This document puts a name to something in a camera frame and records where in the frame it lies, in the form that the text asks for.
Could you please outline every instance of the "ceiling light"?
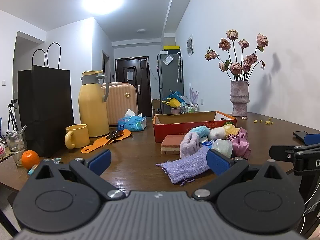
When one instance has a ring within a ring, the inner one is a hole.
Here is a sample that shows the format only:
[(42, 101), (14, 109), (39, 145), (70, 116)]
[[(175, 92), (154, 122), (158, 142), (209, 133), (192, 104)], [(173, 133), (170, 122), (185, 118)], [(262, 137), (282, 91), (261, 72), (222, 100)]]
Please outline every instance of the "ceiling light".
[(137, 30), (137, 33), (145, 33), (147, 30), (146, 29), (140, 29), (140, 30)]
[(103, 15), (117, 10), (123, 2), (123, 0), (83, 0), (83, 7), (94, 15)]

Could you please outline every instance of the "tripod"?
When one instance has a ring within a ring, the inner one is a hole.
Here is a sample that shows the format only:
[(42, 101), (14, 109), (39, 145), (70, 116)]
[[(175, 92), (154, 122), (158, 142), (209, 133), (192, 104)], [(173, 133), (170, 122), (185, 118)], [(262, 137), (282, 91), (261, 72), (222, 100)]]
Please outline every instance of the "tripod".
[(12, 123), (13, 131), (15, 131), (14, 128), (16, 129), (16, 131), (18, 131), (17, 123), (16, 123), (16, 120), (15, 120), (15, 118), (14, 118), (14, 114), (13, 114), (13, 112), (12, 112), (12, 108), (17, 109), (17, 108), (13, 105), (14, 103), (17, 103), (17, 102), (18, 102), (18, 99), (11, 100), (11, 104), (8, 105), (8, 107), (9, 107), (10, 109), (9, 109), (8, 129), (7, 129), (7, 133), (6, 133), (6, 134), (9, 133), (10, 120), (11, 120), (11, 123)]

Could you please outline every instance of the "orange shoehorn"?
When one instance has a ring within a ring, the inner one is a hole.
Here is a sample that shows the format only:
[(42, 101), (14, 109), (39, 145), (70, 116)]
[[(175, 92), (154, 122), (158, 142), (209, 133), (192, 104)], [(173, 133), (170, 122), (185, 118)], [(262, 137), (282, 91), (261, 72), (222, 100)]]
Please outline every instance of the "orange shoehorn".
[(124, 129), (123, 130), (123, 135), (120, 137), (115, 137), (115, 138), (111, 138), (111, 139), (107, 139), (107, 136), (104, 136), (100, 139), (97, 139), (94, 141), (94, 143), (92, 145), (88, 145), (84, 148), (81, 149), (82, 153), (89, 153), (94, 151), (95, 149), (98, 149), (99, 147), (102, 147), (106, 144), (112, 143), (113, 141), (120, 141), (124, 138), (129, 137), (132, 134), (132, 132), (130, 132), (128, 129)]

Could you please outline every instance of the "smartphone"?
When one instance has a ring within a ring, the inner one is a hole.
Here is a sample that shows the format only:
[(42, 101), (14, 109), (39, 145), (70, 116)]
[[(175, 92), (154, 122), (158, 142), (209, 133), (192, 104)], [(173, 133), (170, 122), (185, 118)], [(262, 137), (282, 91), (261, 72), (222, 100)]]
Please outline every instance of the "smartphone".
[(297, 131), (297, 132), (293, 132), (293, 135), (295, 137), (297, 137), (300, 141), (302, 141), (304, 143), (304, 137), (307, 135), (308, 133), (305, 131)]

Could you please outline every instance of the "peach suitcase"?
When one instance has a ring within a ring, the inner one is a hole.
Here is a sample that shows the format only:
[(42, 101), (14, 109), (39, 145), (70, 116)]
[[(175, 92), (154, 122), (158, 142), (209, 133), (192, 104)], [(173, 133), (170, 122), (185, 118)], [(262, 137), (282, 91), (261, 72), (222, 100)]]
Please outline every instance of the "peach suitcase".
[[(105, 92), (105, 84), (102, 85), (102, 89)], [(109, 95), (106, 104), (109, 125), (118, 125), (118, 120), (124, 117), (128, 109), (138, 115), (137, 90), (128, 83), (109, 83)]]

